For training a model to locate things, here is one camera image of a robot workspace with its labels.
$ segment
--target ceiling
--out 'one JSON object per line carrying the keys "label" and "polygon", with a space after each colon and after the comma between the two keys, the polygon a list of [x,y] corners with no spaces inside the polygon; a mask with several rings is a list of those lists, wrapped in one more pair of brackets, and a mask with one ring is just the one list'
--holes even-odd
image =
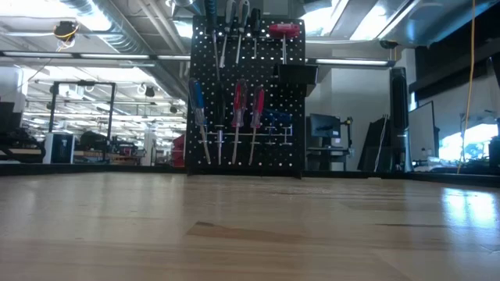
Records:
{"label": "ceiling", "polygon": [[[477,15],[500,0],[477,0]],[[181,8],[186,0],[3,0],[0,10],[0,50],[53,52],[62,42],[53,34],[62,20],[77,21],[80,29],[75,44],[62,52],[189,54],[194,14],[203,13],[203,1]],[[262,10],[263,16],[298,18],[307,29],[306,57],[344,57],[387,59],[390,52],[378,40],[397,41],[404,47],[429,45],[470,21],[471,0],[251,0],[251,8]],[[224,13],[225,1],[218,1],[218,13]],[[156,62],[137,64],[124,61],[53,59],[0,59],[0,66],[16,65],[32,76],[27,91],[31,102],[27,111],[47,113],[46,102],[53,80],[96,80],[120,82],[117,101],[142,103],[117,105],[117,116],[158,116],[134,119],[113,127],[117,133],[141,132],[157,123],[166,140],[185,130],[188,62]],[[153,86],[156,96],[144,106],[142,84]],[[96,101],[109,99],[109,89],[96,87],[85,93]],[[170,107],[178,109],[171,116]],[[96,104],[58,103],[59,112],[94,114],[102,112]],[[102,130],[105,120],[94,116],[75,116],[91,121],[81,128]],[[36,116],[28,119],[47,119]],[[61,127],[71,122],[61,121]],[[137,137],[134,133],[128,137]]]}

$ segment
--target wooden surface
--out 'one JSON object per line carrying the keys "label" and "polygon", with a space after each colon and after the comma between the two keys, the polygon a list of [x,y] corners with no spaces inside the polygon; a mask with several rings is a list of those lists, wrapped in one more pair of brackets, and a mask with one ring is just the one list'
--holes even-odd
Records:
{"label": "wooden surface", "polygon": [[500,190],[401,180],[0,178],[0,280],[494,280]]}

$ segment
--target red screwdriver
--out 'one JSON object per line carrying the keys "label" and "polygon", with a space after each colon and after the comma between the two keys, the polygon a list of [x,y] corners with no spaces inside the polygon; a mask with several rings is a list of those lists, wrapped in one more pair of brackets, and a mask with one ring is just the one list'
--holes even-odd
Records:
{"label": "red screwdriver", "polygon": [[240,79],[236,84],[236,92],[234,93],[234,118],[231,125],[236,127],[236,134],[234,135],[234,150],[233,150],[233,164],[236,165],[236,154],[238,150],[238,134],[240,127],[243,127],[243,115],[247,108],[247,82],[245,79]]}
{"label": "red screwdriver", "polygon": [[250,160],[248,161],[249,165],[252,164],[255,135],[257,133],[257,129],[260,128],[260,116],[262,116],[264,109],[264,93],[265,93],[264,88],[262,86],[258,86],[253,94],[253,116],[252,116],[252,122],[250,123],[250,127],[253,128],[253,135],[252,135],[252,149],[250,150]]}
{"label": "red screwdriver", "polygon": [[297,38],[300,35],[300,26],[293,23],[278,23],[269,27],[272,38],[283,39],[283,64],[287,64],[287,38]]}

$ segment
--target pegboard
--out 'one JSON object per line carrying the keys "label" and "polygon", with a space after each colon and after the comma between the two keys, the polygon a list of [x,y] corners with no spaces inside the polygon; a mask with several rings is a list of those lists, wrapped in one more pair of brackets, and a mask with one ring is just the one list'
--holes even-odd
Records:
{"label": "pegboard", "polygon": [[[202,135],[195,124],[194,113],[189,104],[187,114],[186,164],[190,170],[196,169],[261,169],[289,170],[294,173],[304,169],[305,154],[305,93],[304,84],[279,84],[274,76],[274,67],[282,63],[282,39],[272,39],[268,35],[269,26],[275,23],[295,23],[301,27],[300,37],[287,39],[287,64],[305,64],[305,28],[303,20],[261,19],[261,34],[257,44],[257,57],[254,58],[254,39],[250,31],[242,38],[239,64],[236,64],[238,48],[237,19],[234,20],[233,31],[227,39],[225,67],[220,69],[220,80],[223,83],[226,97],[226,119],[223,127],[222,161],[218,163],[216,112],[216,60],[213,40],[205,33],[206,18],[195,16],[193,19],[193,37],[191,41],[191,78],[196,78],[202,85],[205,102],[206,131],[211,164],[206,161],[202,143]],[[223,17],[218,18],[217,51],[222,55],[224,36]],[[231,162],[234,148],[235,128],[231,126],[233,119],[234,92],[238,79],[247,80],[247,110],[245,125],[240,128],[237,147],[236,165]],[[263,85],[266,90],[264,108],[291,115],[291,123],[275,122],[275,129],[270,136],[270,119],[261,118],[261,127],[257,136],[252,164],[248,164],[252,142],[253,94],[256,87]]]}

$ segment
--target screwdriver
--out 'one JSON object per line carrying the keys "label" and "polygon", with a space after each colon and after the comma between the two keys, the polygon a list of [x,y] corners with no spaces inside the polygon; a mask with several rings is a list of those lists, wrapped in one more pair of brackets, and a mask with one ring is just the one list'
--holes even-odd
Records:
{"label": "screwdriver", "polygon": [[236,92],[234,93],[234,118],[231,125],[236,127],[236,134],[234,135],[234,150],[233,150],[233,164],[236,165],[236,154],[238,150],[238,133],[240,127],[243,126],[243,115],[247,108],[247,82],[245,79],[240,79],[236,84]]}
{"label": "screwdriver", "polygon": [[296,38],[300,34],[300,26],[293,23],[278,23],[269,27],[273,38],[283,38],[283,64],[287,64],[287,38]]}
{"label": "screwdriver", "polygon": [[237,30],[240,34],[240,37],[237,41],[236,64],[238,64],[240,61],[241,35],[245,33],[249,10],[250,2],[248,0],[240,0],[240,6],[237,11],[237,24],[239,25],[239,28]]}
{"label": "screwdriver", "polygon": [[219,53],[217,52],[217,0],[205,0],[205,12],[206,12],[206,32],[212,35],[213,40],[213,51],[216,57],[216,73],[217,81],[220,81],[219,75]]}
{"label": "screwdriver", "polygon": [[224,32],[226,35],[224,36],[224,45],[222,47],[222,56],[220,57],[220,68],[224,68],[226,66],[224,64],[224,60],[226,60],[226,44],[227,44],[227,36],[231,33],[231,27],[233,26],[234,14],[236,13],[236,0],[227,0],[226,4],[226,26],[224,27]]}
{"label": "screwdriver", "polygon": [[221,151],[223,143],[224,120],[226,119],[226,95],[222,83],[217,85],[216,96],[216,128],[217,128],[217,146],[219,148],[219,165],[221,162]]}
{"label": "screwdriver", "polygon": [[255,144],[255,135],[257,133],[257,129],[260,128],[260,116],[262,116],[264,109],[264,88],[262,86],[258,86],[253,94],[253,116],[252,122],[250,123],[250,127],[253,128],[252,135],[252,149],[250,150],[250,160],[248,164],[252,164],[253,160],[253,147]]}
{"label": "screwdriver", "polygon": [[203,148],[205,149],[206,161],[210,165],[210,154],[209,154],[209,148],[207,147],[206,134],[205,134],[206,120],[204,113],[205,106],[203,105],[202,86],[195,78],[191,78],[189,80],[189,99],[191,100],[191,107],[195,112],[195,124],[200,126],[200,133],[202,134]]}
{"label": "screwdriver", "polygon": [[252,9],[250,26],[253,36],[253,57],[257,59],[257,39],[259,39],[260,35],[260,9]]}

